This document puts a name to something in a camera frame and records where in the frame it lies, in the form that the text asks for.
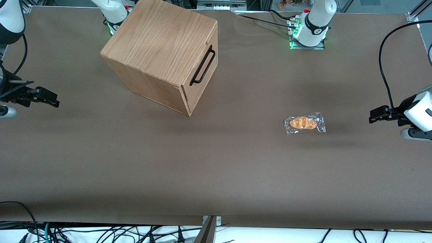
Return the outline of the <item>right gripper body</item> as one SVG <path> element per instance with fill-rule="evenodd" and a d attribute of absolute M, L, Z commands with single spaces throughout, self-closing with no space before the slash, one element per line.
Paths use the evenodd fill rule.
<path fill-rule="evenodd" d="M 0 100 L 4 103 L 14 103 L 22 106 L 30 106 L 31 101 L 27 100 L 26 84 L 15 85 L 10 90 L 0 96 Z"/>

